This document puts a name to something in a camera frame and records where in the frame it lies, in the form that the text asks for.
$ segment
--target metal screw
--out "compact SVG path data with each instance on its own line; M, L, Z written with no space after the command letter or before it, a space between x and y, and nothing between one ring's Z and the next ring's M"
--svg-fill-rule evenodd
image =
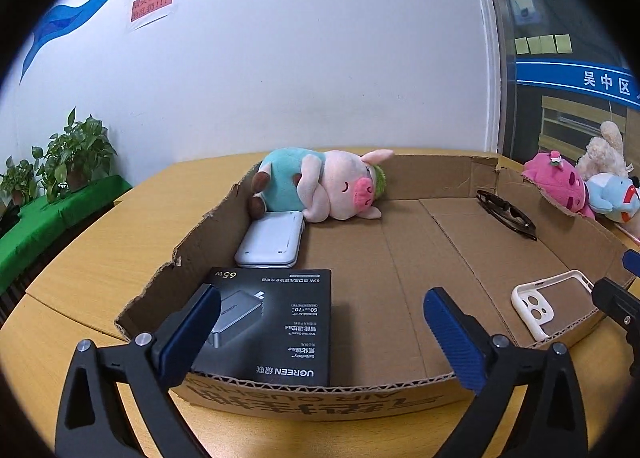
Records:
M509 339L507 339L507 337L505 337L504 335L498 334L498 335L494 335L491 339L491 342L494 344L494 346L496 346L497 348L507 348L507 346L509 346Z
M136 344L138 346L146 346L151 342L151 339L153 339L153 337L151 337L150 333L142 332L136 336Z
M564 355L566 353L566 346L562 343L553 343L551 348L558 355Z
M91 341L89 339L82 339L81 342L78 343L78 346L76 346L79 352L86 352L89 348L91 348Z

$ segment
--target sticky note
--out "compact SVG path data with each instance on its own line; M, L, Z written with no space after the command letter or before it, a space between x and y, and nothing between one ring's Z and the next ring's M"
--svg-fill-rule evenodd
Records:
M556 45L558 45L558 54L571 54L571 37L569 34L556 34Z
M553 35L540 36L540 47L542 47L543 54L555 54L556 42L554 41Z
M527 38L516 38L516 54L528 54L529 44Z
M542 45L540 45L540 36L532 36L527 38L529 50L532 54L542 54Z

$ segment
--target sunglasses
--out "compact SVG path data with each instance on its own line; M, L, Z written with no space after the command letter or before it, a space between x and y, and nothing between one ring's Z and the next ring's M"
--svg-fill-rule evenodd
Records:
M480 205L509 229L531 240L537 240L536 225L516 206L496 194L478 189L476 198Z

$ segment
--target plant pot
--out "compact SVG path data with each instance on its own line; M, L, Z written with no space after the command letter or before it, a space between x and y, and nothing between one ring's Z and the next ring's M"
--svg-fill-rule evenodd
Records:
M11 200L13 201L14 204L21 207L22 204L24 204L24 195L22 194L22 191L18 191L17 189L14 189L11 192Z
M86 186L89 181L82 171L75 169L66 174L66 183L69 186L69 191L77 191Z

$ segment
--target ugreen logo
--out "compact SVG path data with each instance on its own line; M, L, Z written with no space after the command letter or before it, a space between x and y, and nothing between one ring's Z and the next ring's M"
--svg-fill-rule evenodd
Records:
M273 373L275 375L293 375L294 377L313 377L313 370L292 370L291 368L276 368Z
M238 305L231 305L231 307L227 308L225 311L221 312L220 315L224 315L227 312L231 312Z

